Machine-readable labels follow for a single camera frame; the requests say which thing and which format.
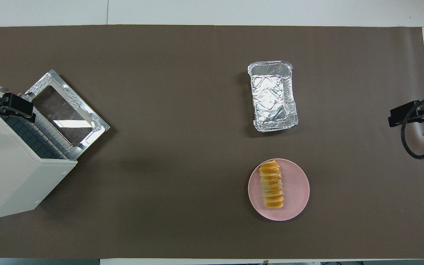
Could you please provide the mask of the brown table mat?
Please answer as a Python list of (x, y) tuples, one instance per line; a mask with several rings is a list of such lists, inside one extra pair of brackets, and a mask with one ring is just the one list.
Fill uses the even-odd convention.
[[(299, 124), (259, 132), (249, 64), (293, 65)], [(424, 99), (421, 28), (0, 27), (0, 86), (55, 70), (109, 125), (0, 258), (424, 258), (424, 160), (390, 110)], [(271, 158), (310, 196), (288, 221), (248, 196)]]

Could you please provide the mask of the white toaster oven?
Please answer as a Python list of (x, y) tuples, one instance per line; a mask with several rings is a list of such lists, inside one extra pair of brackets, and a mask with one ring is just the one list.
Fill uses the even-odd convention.
[(77, 164), (40, 158), (3, 117), (0, 112), (0, 218), (36, 208)]

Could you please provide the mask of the pink round plate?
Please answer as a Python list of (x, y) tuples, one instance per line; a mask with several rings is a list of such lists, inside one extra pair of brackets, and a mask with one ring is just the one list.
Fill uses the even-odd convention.
[[(258, 168), (269, 160), (276, 160), (282, 173), (284, 188), (284, 206), (271, 209), (264, 205)], [(283, 158), (271, 158), (258, 165), (248, 181), (248, 196), (253, 208), (264, 218), (271, 221), (288, 221), (298, 216), (308, 203), (310, 185), (304, 171), (292, 161)]]

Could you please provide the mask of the orange spiral bread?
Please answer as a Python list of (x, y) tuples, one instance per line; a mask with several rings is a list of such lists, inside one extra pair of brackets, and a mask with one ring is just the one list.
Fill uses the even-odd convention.
[(276, 160), (266, 161), (259, 166), (258, 171), (264, 205), (271, 209), (283, 207), (284, 188), (278, 162)]

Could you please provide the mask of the glass oven door metal frame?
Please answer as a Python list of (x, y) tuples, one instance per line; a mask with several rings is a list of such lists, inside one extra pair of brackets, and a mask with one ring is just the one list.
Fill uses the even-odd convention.
[(35, 128), (54, 148), (54, 158), (77, 160), (110, 126), (55, 70), (21, 94), (32, 102)]

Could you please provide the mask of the aluminium foil tray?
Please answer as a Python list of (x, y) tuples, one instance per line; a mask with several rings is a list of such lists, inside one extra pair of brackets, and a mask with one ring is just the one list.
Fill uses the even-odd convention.
[(293, 97), (293, 65), (287, 61), (259, 61), (249, 64), (253, 124), (267, 133), (293, 128), (299, 124)]

